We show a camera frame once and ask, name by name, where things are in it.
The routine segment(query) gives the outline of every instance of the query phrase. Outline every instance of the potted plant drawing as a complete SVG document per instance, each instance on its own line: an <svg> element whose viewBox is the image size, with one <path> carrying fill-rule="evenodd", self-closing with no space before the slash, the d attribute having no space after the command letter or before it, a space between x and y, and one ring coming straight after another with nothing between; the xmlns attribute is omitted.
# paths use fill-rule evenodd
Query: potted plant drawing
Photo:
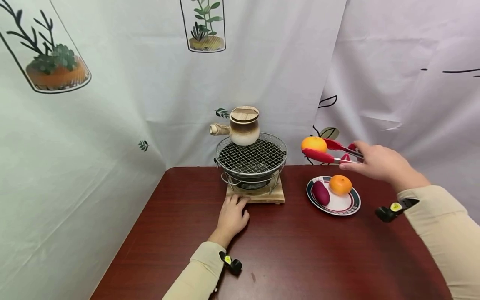
<svg viewBox="0 0 480 300"><path fill-rule="evenodd" d="M190 31L189 47L196 51L216 52L225 49L225 40L219 36L215 28L223 24L223 11L219 9L221 2L218 0L191 0L197 4L193 9L195 26Z"/></svg>
<svg viewBox="0 0 480 300"><path fill-rule="evenodd" d="M33 18L36 26L31 26L28 30L22 26L23 10L15 12L6 0L0 0L0 7L12 16L17 26L6 34L16 36L20 44L33 52L25 72L36 89L65 90L88 80L90 73L83 60L67 45L57 43L54 39L53 20L42 10L40 20Z"/></svg>

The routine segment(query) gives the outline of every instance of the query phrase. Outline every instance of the red-brown tabletop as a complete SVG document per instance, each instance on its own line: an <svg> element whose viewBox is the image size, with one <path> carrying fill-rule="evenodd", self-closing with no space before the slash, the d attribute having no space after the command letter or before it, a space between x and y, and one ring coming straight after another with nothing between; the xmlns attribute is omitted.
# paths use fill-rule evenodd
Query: red-brown tabletop
<svg viewBox="0 0 480 300"><path fill-rule="evenodd" d="M346 175L360 210L331 216L311 204L316 176ZM215 229L226 184L213 167L172 168L158 184L93 300L158 300ZM445 281L404 216L381 222L389 185L337 166L287 166L285 204L250 204L250 222L229 248L239 277L224 272L211 299L451 299Z"/></svg>

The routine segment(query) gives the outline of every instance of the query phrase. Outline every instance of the right hand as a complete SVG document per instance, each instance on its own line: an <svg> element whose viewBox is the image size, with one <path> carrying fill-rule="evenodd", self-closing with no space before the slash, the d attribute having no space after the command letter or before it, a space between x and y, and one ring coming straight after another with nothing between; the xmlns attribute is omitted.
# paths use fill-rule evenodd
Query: right hand
<svg viewBox="0 0 480 300"><path fill-rule="evenodd" d="M363 164L343 163L340 169L389 182L397 192L430 185L397 151L380 145L370 146L363 141L354 144L363 154Z"/></svg>
<svg viewBox="0 0 480 300"><path fill-rule="evenodd" d="M250 200L249 197L239 195L228 196L223 202L218 224L215 231L208 238L209 241L219 244L223 248L228 248L233 237L247 226L250 214L248 210L242 213L245 205Z"/></svg>

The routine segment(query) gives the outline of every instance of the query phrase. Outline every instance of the left hand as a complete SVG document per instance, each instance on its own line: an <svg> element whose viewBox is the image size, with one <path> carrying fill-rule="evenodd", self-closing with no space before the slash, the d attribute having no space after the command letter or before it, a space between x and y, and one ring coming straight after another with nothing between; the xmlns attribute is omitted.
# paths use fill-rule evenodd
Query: left hand
<svg viewBox="0 0 480 300"><path fill-rule="evenodd" d="M230 244L232 238L247 226L248 220L250 219L247 210L245 210L242 215L242 210L250 198L242 197L240 201L238 201L238 199L238 195L233 195L225 199L222 209L220 210L217 227L208 238L209 241L215 242L225 249Z"/></svg>

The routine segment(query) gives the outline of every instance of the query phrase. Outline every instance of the wooden lid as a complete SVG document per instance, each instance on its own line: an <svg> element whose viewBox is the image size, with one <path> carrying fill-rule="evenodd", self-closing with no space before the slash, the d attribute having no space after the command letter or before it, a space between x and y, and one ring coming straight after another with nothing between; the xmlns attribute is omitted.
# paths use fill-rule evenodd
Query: wooden lid
<svg viewBox="0 0 480 300"><path fill-rule="evenodd" d="M258 114L253 106L240 106L230 113L230 119L236 123L252 123L258 119Z"/></svg>

